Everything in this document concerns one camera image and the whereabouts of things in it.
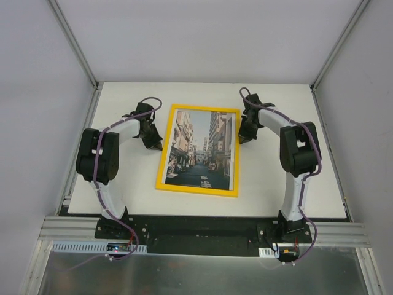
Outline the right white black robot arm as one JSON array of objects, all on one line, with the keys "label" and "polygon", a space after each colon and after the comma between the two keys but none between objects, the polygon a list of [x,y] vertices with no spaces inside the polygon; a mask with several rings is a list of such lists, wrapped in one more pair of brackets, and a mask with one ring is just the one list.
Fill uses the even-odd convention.
[{"label": "right white black robot arm", "polygon": [[284,201],[278,213],[278,225],[267,231],[274,241],[291,242],[306,229],[303,204],[308,184],[322,170],[322,156],[316,126],[297,122],[279,111],[272,103],[262,103],[258,94],[240,95],[244,103],[239,143],[257,139],[261,128],[279,136],[279,159],[286,173]]}]

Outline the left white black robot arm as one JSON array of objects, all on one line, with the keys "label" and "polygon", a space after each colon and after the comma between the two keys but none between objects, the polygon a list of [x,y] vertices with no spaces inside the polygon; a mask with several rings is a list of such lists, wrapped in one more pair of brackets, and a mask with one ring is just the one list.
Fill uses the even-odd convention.
[{"label": "left white black robot arm", "polygon": [[101,206],[102,220],[109,222],[108,231],[117,239],[125,238],[130,231],[126,205],[114,184],[119,171],[120,145],[140,139],[146,149],[161,151],[163,138],[154,124],[155,113],[161,107],[159,98],[147,97],[137,103],[134,111],[113,124],[82,132],[76,172],[91,185]]}]

